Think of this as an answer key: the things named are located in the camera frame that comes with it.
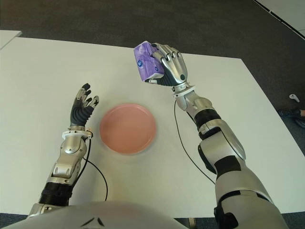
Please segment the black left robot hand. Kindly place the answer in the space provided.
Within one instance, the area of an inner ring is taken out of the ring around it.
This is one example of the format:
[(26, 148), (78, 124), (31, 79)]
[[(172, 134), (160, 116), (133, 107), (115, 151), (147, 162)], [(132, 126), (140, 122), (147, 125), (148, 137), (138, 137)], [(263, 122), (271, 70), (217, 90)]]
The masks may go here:
[(87, 98), (91, 93), (90, 85), (84, 84), (77, 92), (70, 113), (70, 127), (85, 127), (88, 119), (92, 115), (95, 107), (99, 103), (99, 97)]

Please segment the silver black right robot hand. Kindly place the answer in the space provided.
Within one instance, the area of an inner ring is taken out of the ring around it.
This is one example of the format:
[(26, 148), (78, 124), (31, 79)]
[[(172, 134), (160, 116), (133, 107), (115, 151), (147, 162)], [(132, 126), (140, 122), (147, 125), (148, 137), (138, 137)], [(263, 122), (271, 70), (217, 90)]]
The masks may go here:
[(186, 82), (188, 72), (182, 54), (167, 44), (153, 43), (152, 47), (157, 49), (152, 55), (161, 64), (164, 74), (145, 82), (163, 86), (178, 86)]

